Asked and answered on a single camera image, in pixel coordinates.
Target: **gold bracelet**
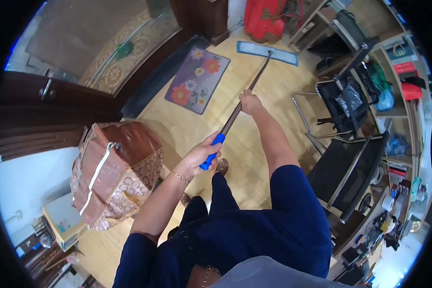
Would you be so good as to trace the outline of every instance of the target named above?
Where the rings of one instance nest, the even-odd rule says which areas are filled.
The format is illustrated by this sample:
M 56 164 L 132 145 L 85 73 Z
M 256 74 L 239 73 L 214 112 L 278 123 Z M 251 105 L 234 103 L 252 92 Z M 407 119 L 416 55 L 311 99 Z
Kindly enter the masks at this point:
M 181 180 L 184 180 L 187 183 L 190 183 L 190 180 L 186 179 L 184 176 L 179 175 L 178 173 L 171 171 L 172 174 L 174 174 L 176 177 L 178 177 Z

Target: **sandal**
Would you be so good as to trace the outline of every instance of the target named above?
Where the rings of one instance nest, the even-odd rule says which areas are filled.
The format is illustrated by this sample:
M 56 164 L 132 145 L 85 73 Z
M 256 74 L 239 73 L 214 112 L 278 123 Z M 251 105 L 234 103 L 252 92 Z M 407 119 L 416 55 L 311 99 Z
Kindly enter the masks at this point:
M 192 198 L 190 198 L 190 196 L 187 195 L 186 193 L 183 193 L 180 201 L 184 205 L 184 207 L 187 207 L 187 205 L 189 205 L 190 200 L 192 200 Z
M 221 173 L 223 176 L 225 176 L 225 174 L 227 173 L 227 170 L 229 170 L 229 162 L 222 158 L 221 160 L 219 160 L 216 169 L 215 169 L 215 173 L 219 172 Z

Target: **office chair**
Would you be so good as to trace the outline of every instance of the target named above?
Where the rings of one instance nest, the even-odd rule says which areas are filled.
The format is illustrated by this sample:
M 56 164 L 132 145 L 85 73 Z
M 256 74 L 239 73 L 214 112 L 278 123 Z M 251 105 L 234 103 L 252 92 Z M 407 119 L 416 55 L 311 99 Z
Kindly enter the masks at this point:
M 354 140 L 334 136 L 307 175 L 320 204 L 342 223 L 346 223 L 365 194 L 388 139 L 387 131 Z
M 365 59 L 369 51 L 371 51 L 374 45 L 376 45 L 378 42 L 379 42 L 379 37 L 376 36 L 361 43 L 360 49 L 355 53 L 351 61 L 344 67 L 344 69 L 339 74 L 334 75 L 333 80 L 321 81 L 316 83 L 315 85 L 316 92 L 301 91 L 293 94 L 292 100 L 294 102 L 294 105 L 298 109 L 301 118 L 308 130 L 306 135 L 309 137 L 309 139 L 311 138 L 318 139 L 318 138 L 312 134 L 309 125 L 307 124 L 307 121 L 301 111 L 301 108 L 295 99 L 295 96 L 297 94 L 318 95 L 320 96 L 320 98 L 323 99 L 323 102 L 325 103 L 325 106 L 330 112 L 331 117 L 318 119 L 318 125 L 324 123 L 333 123 L 334 128 L 338 131 L 337 134 L 328 135 L 328 136 L 340 135 L 341 137 L 346 137 L 348 139 L 350 138 L 350 136 L 353 135 L 354 138 L 357 138 L 357 131 L 360 129 L 360 126 L 363 124 L 363 122 L 365 121 L 368 115 L 367 111 L 369 105 L 372 105 L 377 101 L 368 103 L 368 100 L 363 94 L 362 88 L 357 83 L 357 81 L 353 78 L 350 71 L 352 68 L 355 68 L 359 65 L 362 65 L 364 69 L 366 69 L 366 65 L 363 62 L 363 60 Z M 360 95 L 360 100 L 362 101 L 362 104 L 358 106 L 355 110 L 347 109 L 348 113 L 350 114 L 349 117 L 346 115 L 346 112 L 343 110 L 343 108 L 341 108 L 340 104 L 336 101 L 336 98 L 342 95 L 342 98 L 344 98 L 346 106 L 349 108 L 351 107 L 351 102 L 349 100 L 348 95 L 346 93 L 343 93 L 343 90 L 347 85 L 350 85 L 354 90 L 357 91 L 357 93 Z

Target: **red suitcase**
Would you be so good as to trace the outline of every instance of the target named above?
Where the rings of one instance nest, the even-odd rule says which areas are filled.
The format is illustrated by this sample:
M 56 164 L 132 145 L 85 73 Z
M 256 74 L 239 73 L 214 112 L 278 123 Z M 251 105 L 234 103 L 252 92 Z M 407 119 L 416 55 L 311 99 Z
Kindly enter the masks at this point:
M 287 0 L 248 0 L 245 8 L 245 31 L 258 43 L 276 43 L 282 37 L 285 22 L 281 13 Z

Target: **tape roll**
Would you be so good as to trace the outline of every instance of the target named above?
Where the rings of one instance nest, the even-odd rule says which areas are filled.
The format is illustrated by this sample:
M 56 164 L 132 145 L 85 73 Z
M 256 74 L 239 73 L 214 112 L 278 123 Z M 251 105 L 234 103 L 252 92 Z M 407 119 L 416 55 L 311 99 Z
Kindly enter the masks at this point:
M 386 211 L 391 211 L 393 207 L 393 203 L 395 202 L 395 199 L 393 199 L 391 196 L 384 197 L 384 200 L 382 201 L 382 208 Z

